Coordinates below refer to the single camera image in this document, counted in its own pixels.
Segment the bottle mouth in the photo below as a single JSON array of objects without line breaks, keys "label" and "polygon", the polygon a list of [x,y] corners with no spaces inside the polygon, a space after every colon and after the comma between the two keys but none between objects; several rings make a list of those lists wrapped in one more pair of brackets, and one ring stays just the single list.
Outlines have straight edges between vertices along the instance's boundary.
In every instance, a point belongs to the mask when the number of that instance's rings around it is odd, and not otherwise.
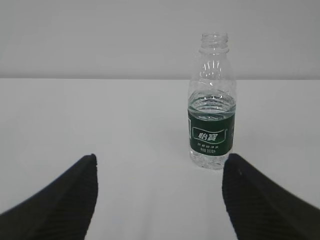
[{"label": "bottle mouth", "polygon": [[224,32],[205,32],[202,34],[201,48],[205,50],[226,53],[228,49],[228,34]]},{"label": "bottle mouth", "polygon": [[226,32],[205,32],[202,34],[202,41],[228,42]]}]

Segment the water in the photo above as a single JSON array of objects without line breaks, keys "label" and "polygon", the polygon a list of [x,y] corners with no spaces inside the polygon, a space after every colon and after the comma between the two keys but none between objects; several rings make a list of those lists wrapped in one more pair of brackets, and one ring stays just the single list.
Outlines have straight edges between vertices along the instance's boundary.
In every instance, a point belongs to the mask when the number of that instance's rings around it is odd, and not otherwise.
[{"label": "water", "polygon": [[[223,91],[210,89],[194,92],[188,101],[188,110],[196,118],[204,121],[219,121],[231,117],[236,111],[236,101]],[[209,156],[190,147],[192,161],[207,169],[222,169],[232,149],[222,156]]]}]

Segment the bottle body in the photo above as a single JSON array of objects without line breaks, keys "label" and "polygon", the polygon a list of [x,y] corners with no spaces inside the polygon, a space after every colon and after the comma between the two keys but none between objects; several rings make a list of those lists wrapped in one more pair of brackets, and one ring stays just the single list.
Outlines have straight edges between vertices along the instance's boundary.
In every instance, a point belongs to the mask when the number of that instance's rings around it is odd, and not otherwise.
[{"label": "bottle body", "polygon": [[188,92],[188,123],[192,161],[218,170],[233,147],[236,81],[226,56],[228,36],[217,35],[223,40],[219,42],[215,35],[209,35],[214,47],[201,48],[195,61]]}]

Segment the black ribbed material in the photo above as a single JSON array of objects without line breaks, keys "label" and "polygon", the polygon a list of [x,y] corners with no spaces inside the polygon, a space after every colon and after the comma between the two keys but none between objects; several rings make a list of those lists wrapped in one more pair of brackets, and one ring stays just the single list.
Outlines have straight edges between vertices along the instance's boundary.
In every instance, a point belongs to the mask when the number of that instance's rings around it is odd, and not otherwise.
[{"label": "black ribbed material", "polygon": [[97,159],[87,155],[43,190],[0,215],[0,240],[83,240],[98,197]]},{"label": "black ribbed material", "polygon": [[237,154],[225,163],[222,194],[239,240],[320,240],[320,210]]}]

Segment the bottle neck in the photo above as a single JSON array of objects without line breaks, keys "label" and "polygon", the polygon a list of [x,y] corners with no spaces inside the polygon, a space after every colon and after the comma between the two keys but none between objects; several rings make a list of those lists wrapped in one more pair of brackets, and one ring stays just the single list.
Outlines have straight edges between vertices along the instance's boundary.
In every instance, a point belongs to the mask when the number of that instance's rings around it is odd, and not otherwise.
[{"label": "bottle neck", "polygon": [[229,52],[227,33],[203,33],[199,52],[204,55],[219,55],[223,57]]}]

